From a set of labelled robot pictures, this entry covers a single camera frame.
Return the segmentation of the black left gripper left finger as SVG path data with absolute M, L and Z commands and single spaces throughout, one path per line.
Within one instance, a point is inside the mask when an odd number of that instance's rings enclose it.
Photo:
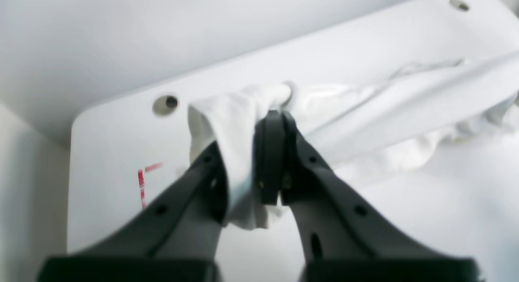
M 38 282 L 218 282 L 215 253 L 230 203 L 230 166 L 211 143 L 145 210 L 104 241 L 51 257 Z

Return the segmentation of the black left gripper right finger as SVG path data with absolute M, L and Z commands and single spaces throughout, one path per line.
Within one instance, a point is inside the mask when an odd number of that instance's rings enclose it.
M 304 282 L 476 282 L 472 258 L 442 254 L 411 238 L 342 181 L 281 116 L 287 133 L 282 203 L 295 217 Z

